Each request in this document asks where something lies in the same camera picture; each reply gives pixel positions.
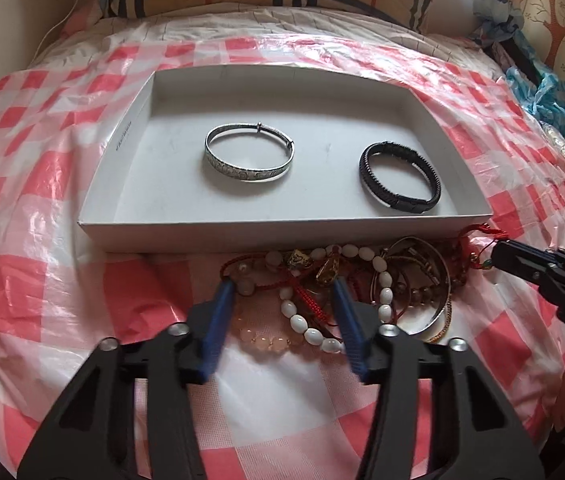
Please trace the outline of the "silver wide bangle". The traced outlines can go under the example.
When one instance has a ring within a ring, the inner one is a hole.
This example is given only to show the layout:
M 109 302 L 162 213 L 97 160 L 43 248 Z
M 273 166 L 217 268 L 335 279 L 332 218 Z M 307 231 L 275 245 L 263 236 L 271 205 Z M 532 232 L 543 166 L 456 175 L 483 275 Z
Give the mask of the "silver wide bangle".
M 452 274 L 441 252 L 406 236 L 371 259 L 369 298 L 379 321 L 430 344 L 447 336 L 452 323 Z

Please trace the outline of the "red white checkered plastic sheet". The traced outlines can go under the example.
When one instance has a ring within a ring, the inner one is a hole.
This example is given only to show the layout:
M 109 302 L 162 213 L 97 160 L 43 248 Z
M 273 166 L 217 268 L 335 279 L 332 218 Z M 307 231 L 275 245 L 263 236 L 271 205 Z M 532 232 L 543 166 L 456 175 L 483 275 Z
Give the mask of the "red white checkered plastic sheet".
M 125 41 L 95 60 L 0 80 L 0 461 L 14 472 L 59 392 L 101 337 L 151 337 L 211 292 L 220 257 L 107 257 L 76 217 L 110 125 L 155 70 L 284 64 L 413 90 L 468 162 L 493 224 L 565 247 L 565 156 L 506 84 L 390 44 L 316 35 Z M 469 340 L 542 442 L 565 369 L 565 326 L 525 282 L 470 272 L 450 335 Z M 210 479 L 354 479 L 376 388 L 345 359 L 256 364 L 229 338 L 211 384 L 191 388 Z

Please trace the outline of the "gold charm pendant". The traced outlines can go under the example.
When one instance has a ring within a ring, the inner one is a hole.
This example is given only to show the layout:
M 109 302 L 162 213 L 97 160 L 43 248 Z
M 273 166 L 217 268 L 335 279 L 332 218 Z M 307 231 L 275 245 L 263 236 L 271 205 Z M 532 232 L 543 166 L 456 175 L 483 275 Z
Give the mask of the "gold charm pendant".
M 291 270 L 304 270 L 309 268 L 313 259 L 300 249 L 293 249 L 286 257 L 287 266 Z

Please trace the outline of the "silver engraved bangle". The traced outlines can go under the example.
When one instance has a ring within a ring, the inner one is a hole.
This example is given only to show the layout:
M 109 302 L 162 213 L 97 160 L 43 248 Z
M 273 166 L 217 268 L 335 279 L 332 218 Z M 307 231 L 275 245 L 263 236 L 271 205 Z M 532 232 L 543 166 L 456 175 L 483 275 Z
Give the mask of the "silver engraved bangle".
M 204 159 L 219 174 L 241 182 L 275 181 L 291 168 L 296 142 L 261 122 L 213 128 L 203 143 Z

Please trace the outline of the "white shallow cardboard box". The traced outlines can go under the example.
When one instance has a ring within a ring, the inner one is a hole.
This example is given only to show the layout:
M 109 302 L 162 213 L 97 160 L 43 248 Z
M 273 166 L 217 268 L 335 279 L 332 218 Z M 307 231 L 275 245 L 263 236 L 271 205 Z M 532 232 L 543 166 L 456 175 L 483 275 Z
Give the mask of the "white shallow cardboard box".
M 359 174 L 369 145 L 412 148 L 439 202 L 409 214 Z M 492 209 L 412 90 L 316 68 L 160 70 L 111 133 L 78 225 L 109 252 L 247 252 L 449 237 Z

